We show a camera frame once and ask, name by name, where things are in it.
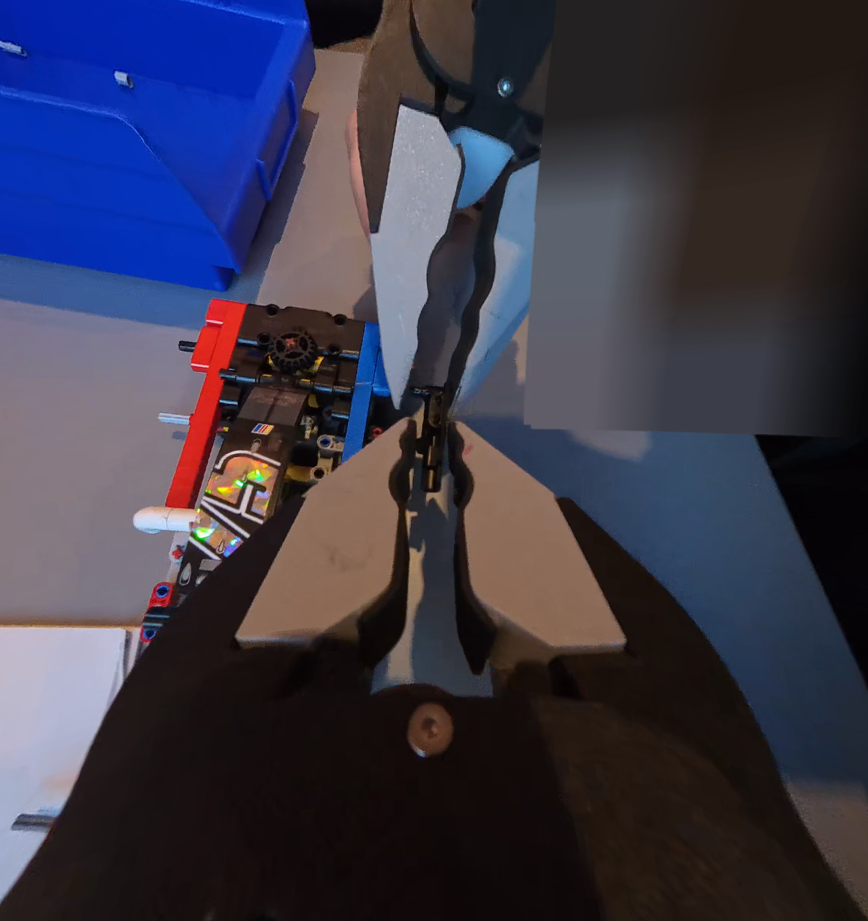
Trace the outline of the small black brick assembly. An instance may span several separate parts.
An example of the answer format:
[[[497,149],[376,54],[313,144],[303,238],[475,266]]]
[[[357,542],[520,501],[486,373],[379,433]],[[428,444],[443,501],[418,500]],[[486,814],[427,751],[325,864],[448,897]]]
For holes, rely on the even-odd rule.
[[[443,388],[412,387],[412,395],[423,404],[421,425],[416,439],[416,454],[421,458],[420,489],[439,493],[442,484],[449,421],[449,400]]]

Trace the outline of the person's right hand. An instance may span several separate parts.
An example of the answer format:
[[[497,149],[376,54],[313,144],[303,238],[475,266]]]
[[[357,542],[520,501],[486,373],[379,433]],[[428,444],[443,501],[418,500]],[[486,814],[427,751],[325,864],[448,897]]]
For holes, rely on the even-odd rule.
[[[357,109],[351,112],[347,120],[345,127],[345,143],[348,155],[349,179],[357,210],[357,217],[364,235],[369,238],[371,231],[366,189],[359,152]]]

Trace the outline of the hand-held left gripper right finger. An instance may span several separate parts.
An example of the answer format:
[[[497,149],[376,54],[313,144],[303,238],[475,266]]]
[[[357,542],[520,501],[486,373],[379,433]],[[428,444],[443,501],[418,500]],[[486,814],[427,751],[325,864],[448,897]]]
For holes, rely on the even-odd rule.
[[[624,651],[555,495],[468,425],[450,426],[448,447],[456,625],[471,671]]]

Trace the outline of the toy brick car model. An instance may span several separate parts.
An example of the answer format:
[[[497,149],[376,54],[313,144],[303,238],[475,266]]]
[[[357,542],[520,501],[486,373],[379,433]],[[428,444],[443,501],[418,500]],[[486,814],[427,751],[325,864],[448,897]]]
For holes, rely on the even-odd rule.
[[[326,480],[394,419],[380,328],[343,314],[214,299],[197,340],[204,375],[163,507],[137,530],[171,532],[167,574],[138,630],[144,652],[174,610],[284,501]]]

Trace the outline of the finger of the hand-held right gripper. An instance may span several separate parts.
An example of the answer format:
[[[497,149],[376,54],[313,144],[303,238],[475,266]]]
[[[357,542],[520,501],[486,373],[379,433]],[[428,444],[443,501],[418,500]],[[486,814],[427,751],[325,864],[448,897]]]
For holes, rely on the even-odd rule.
[[[539,170],[538,159],[510,162],[486,193],[474,242],[474,287],[445,385],[451,415],[473,397],[528,313]]]
[[[401,104],[379,228],[370,236],[382,367],[396,409],[416,359],[430,261],[451,229],[463,178],[462,147],[440,119]]]

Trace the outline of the person's dark clothing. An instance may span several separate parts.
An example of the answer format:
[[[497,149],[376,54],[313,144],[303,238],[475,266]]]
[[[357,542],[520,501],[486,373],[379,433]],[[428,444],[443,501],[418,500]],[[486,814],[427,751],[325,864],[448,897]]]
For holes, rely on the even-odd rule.
[[[868,656],[868,437],[756,441],[847,641]]]

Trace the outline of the building instruction booklet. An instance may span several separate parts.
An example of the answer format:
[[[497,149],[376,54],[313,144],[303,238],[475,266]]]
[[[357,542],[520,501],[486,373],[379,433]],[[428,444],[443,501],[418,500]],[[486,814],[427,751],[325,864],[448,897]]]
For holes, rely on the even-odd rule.
[[[133,631],[0,627],[0,901],[58,814],[131,664]]]

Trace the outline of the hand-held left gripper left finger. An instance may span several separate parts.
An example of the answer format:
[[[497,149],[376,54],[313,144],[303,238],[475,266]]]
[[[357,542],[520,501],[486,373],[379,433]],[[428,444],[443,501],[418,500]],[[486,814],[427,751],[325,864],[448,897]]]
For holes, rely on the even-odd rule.
[[[406,623],[415,460],[409,417],[306,493],[236,631],[241,649],[332,641],[368,669],[390,654]]]

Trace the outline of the blue plastic bin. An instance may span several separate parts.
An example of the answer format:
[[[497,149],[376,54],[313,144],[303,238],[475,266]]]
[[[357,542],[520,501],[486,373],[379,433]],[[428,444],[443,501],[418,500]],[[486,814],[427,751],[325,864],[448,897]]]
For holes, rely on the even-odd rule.
[[[0,50],[0,253],[226,290],[315,73],[305,2],[0,1],[0,40],[27,51]]]

